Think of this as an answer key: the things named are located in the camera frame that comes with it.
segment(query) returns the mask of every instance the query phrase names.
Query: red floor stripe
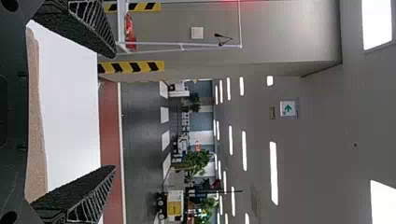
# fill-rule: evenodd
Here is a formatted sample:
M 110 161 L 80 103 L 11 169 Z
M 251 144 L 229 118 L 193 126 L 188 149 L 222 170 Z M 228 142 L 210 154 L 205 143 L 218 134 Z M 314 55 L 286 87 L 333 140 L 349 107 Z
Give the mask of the red floor stripe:
M 105 81 L 99 92 L 101 163 L 117 166 L 116 178 L 104 212 L 104 224 L 123 224 L 118 94 L 118 84 L 110 81 Z

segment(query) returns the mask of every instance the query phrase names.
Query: gray floor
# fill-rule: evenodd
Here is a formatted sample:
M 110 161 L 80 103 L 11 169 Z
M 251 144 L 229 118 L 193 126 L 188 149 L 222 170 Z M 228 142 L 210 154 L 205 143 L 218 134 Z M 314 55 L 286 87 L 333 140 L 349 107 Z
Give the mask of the gray floor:
M 161 106 L 168 107 L 160 96 L 159 83 L 121 85 L 122 127 L 125 170 L 127 223 L 152 223 L 157 211 L 154 193 L 162 191 L 162 134 L 169 122 L 161 124 Z

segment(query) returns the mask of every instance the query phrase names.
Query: ceiling light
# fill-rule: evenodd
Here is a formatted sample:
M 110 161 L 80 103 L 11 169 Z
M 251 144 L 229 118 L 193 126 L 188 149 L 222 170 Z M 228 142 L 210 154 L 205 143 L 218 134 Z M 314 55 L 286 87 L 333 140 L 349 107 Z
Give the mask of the ceiling light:
M 222 211 L 222 196 L 221 195 L 220 195 L 219 203 L 220 203 L 220 214 L 222 215 L 223 211 Z
M 227 194 L 227 172 L 223 171 L 224 194 Z
M 239 78 L 239 93 L 241 96 L 245 95 L 245 83 L 243 77 Z
M 215 168 L 218 170 L 218 154 L 215 153 Z
M 268 76 L 267 77 L 267 86 L 272 86 L 272 85 L 274 85 L 274 77 Z
M 223 90 L 222 90 L 222 80 L 220 81 L 220 103 L 223 102 Z
M 228 126 L 228 138 L 230 142 L 230 155 L 233 155 L 233 127 Z
M 215 92 L 216 92 L 216 105 L 219 104 L 219 89 L 218 86 L 215 87 Z
M 219 141 L 220 140 L 220 125 L 219 125 L 219 121 L 217 121 L 216 127 L 218 128 L 217 135 L 218 135 L 218 141 Z
M 247 133 L 242 132 L 242 164 L 244 171 L 248 170 L 248 153 L 247 153 Z
M 227 77 L 227 99 L 231 101 L 231 79 Z
M 233 217 L 235 217 L 236 209 L 235 209 L 235 188 L 231 187 L 231 206 L 233 209 Z
M 250 218 L 248 216 L 248 213 L 245 213 L 245 224 L 250 224 Z
M 219 161 L 219 180 L 221 180 L 221 161 Z
M 276 143 L 270 142 L 271 199 L 278 204 Z

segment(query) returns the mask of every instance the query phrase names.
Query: white sign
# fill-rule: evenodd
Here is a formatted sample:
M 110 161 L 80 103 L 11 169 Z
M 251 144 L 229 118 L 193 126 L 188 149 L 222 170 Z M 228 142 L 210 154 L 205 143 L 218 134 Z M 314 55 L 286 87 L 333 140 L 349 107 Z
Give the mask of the white sign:
M 280 102 L 280 116 L 281 117 L 296 117 L 296 103 L 295 101 L 281 101 Z

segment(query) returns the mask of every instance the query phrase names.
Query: black and yellow striped barrier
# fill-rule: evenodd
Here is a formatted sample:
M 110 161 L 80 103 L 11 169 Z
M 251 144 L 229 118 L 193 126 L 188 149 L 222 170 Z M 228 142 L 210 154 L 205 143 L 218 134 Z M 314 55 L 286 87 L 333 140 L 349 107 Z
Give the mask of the black and yellow striped barrier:
M 163 61 L 130 61 L 98 63 L 99 75 L 163 72 Z
M 105 13 L 117 12 L 117 2 L 104 2 Z M 129 3 L 129 12 L 157 12 L 161 11 L 161 3 Z

